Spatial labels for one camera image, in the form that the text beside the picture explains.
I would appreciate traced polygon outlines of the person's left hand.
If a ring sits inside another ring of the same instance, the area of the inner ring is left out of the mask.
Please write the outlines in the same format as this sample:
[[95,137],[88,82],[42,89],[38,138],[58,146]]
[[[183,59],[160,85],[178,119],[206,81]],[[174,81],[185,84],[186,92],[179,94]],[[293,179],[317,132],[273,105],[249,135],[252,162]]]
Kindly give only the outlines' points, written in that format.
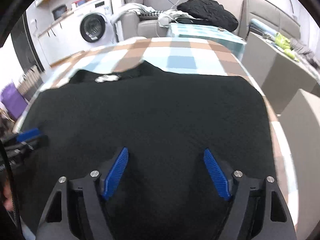
[[7,211],[13,211],[12,194],[9,184],[3,186],[3,205]]

